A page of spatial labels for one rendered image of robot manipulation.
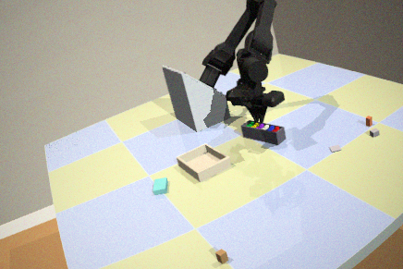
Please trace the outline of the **beige open tray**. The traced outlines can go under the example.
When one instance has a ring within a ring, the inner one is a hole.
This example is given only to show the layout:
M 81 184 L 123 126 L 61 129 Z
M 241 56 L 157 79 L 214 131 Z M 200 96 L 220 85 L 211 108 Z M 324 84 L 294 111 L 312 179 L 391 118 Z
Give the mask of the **beige open tray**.
M 200 182 L 231 166 L 230 156 L 226 156 L 206 143 L 176 158 L 178 166 Z

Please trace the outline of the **small turquoise block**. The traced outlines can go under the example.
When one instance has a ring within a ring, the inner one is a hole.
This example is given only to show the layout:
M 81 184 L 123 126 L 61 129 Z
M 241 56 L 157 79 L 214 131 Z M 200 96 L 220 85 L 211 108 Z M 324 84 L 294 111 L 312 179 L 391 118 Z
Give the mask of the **small turquoise block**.
M 158 178 L 154 181 L 153 194 L 166 194 L 167 191 L 167 177 Z

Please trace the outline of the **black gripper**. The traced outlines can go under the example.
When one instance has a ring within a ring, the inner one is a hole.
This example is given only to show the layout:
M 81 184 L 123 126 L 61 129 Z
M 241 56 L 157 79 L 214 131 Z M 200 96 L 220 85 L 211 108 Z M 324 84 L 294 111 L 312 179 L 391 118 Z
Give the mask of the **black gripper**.
M 240 76 L 240 79 L 238 79 L 238 81 L 240 81 L 241 84 L 246 84 L 246 81 L 249 81 L 249 83 L 253 85 L 256 91 L 257 95 L 253 97 L 251 101 L 247 101 L 247 104 L 244 105 L 250 112 L 250 115 L 252 116 L 255 123 L 258 123 L 259 120 L 261 124 L 264 122 L 264 116 L 267 106 L 275 107 L 276 105 L 281 104 L 285 101 L 284 94 L 281 91 L 271 91 L 268 93 L 263 93 L 266 91 L 266 89 L 265 87 L 262 87 L 261 82 L 255 82 L 249 77 L 242 76 Z M 228 95 L 234 90 L 234 88 L 226 92 L 226 100 L 229 102 L 231 101 Z

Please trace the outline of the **small orange block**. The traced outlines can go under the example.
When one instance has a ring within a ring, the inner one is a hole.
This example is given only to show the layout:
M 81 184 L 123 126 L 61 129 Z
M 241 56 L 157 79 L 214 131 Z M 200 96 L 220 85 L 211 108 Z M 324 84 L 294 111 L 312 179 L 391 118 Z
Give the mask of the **small orange block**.
M 372 117 L 371 116 L 367 116 L 365 118 L 366 120 L 366 127 L 370 127 L 372 125 Z

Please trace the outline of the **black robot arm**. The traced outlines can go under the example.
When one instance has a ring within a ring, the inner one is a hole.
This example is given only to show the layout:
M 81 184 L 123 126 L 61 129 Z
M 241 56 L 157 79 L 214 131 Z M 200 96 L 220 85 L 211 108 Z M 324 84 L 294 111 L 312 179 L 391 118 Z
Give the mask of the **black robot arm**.
M 238 44 L 256 19 L 254 30 L 245 39 L 244 48 L 238 49 L 238 71 L 242 77 L 249 77 L 255 82 L 264 81 L 268 77 L 266 64 L 272 61 L 274 45 L 271 24 L 276 5 L 275 0 L 247 0 L 245 12 L 229 36 L 203 59 L 202 65 L 206 68 L 198 80 L 214 88 L 221 75 L 226 77 L 236 59 Z M 234 106 L 244 106 L 257 95 L 256 91 L 249 81 L 246 84 L 240 81 L 236 83 L 237 87 L 228 97 Z

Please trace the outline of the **small brown block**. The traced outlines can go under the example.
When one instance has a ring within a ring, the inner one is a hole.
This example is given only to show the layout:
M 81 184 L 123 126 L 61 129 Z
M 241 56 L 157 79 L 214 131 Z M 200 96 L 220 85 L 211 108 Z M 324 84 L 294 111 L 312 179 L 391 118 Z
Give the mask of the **small brown block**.
M 229 261 L 227 253 L 225 250 L 220 250 L 215 253 L 218 262 L 224 264 L 225 262 Z

